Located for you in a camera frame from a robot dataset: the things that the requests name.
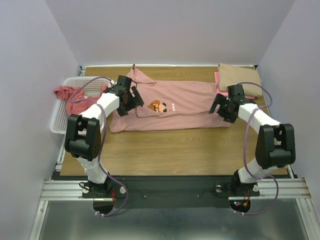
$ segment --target red cloth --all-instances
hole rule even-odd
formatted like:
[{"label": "red cloth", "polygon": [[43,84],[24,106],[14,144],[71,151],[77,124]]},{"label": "red cloth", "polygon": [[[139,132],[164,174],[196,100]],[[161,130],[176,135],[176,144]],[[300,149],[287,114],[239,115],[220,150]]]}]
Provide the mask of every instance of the red cloth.
[{"label": "red cloth", "polygon": [[[107,85],[103,84],[100,87],[100,96],[103,94],[103,92],[108,88]],[[66,114],[70,116],[71,114],[80,114],[90,108],[94,103],[90,101],[81,101],[77,103],[71,103],[69,102],[69,98],[74,94],[77,90],[79,90],[79,87],[73,87],[73,86],[59,86],[54,90],[54,93],[58,99],[66,100]],[[86,99],[91,99],[94,101],[98,101],[100,98],[88,96]],[[73,101],[80,100],[85,98],[85,91],[82,89],[79,91],[74,97]]]}]

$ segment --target gray wall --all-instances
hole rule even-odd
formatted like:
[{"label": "gray wall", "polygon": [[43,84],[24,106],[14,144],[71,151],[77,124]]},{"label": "gray wall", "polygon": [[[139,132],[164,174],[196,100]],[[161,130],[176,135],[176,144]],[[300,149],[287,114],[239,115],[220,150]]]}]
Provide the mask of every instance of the gray wall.
[{"label": "gray wall", "polygon": [[294,0],[46,0],[77,61],[258,64]]},{"label": "gray wall", "polygon": [[295,128],[293,170],[305,177],[320,216],[320,1],[296,0],[258,71],[274,118]]},{"label": "gray wall", "polygon": [[78,63],[43,0],[0,1],[0,239],[26,240],[61,136],[53,89]]}]

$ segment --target pink t-shirt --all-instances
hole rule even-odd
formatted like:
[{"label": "pink t-shirt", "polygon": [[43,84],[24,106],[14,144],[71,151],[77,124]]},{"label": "pink t-shirt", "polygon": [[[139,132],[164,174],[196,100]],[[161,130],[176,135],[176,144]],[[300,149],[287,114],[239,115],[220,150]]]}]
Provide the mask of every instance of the pink t-shirt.
[{"label": "pink t-shirt", "polygon": [[136,82],[144,105],[122,117],[114,111],[112,133],[230,126],[216,113],[208,114],[216,83],[153,80],[134,66],[127,76]]}]

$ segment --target brown folded cloth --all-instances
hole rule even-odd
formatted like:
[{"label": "brown folded cloth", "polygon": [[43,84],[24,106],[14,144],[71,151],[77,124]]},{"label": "brown folded cloth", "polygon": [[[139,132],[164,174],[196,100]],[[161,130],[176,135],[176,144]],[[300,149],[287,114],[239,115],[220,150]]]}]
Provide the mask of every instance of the brown folded cloth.
[{"label": "brown folded cloth", "polygon": [[[219,87],[222,92],[228,92],[228,86],[236,85],[241,82],[250,82],[259,85],[261,85],[262,82],[258,71],[255,69],[220,63],[218,70],[220,75]],[[252,84],[244,84],[243,90],[244,94],[248,96],[262,96],[262,89]]]}]

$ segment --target stack of folded clothes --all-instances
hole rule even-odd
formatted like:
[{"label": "stack of folded clothes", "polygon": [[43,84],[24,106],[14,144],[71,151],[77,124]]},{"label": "stack of folded clothes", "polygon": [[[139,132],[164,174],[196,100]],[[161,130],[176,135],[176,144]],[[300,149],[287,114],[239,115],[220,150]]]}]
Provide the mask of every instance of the stack of folded clothes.
[{"label": "stack of folded clothes", "polygon": [[[217,84],[216,93],[228,96],[228,86],[236,85],[241,82],[250,82],[261,85],[259,73],[255,69],[232,66],[221,63],[218,67],[219,72],[214,73],[215,83]],[[262,89],[252,84],[243,84],[245,97],[254,99],[262,96]]]}]

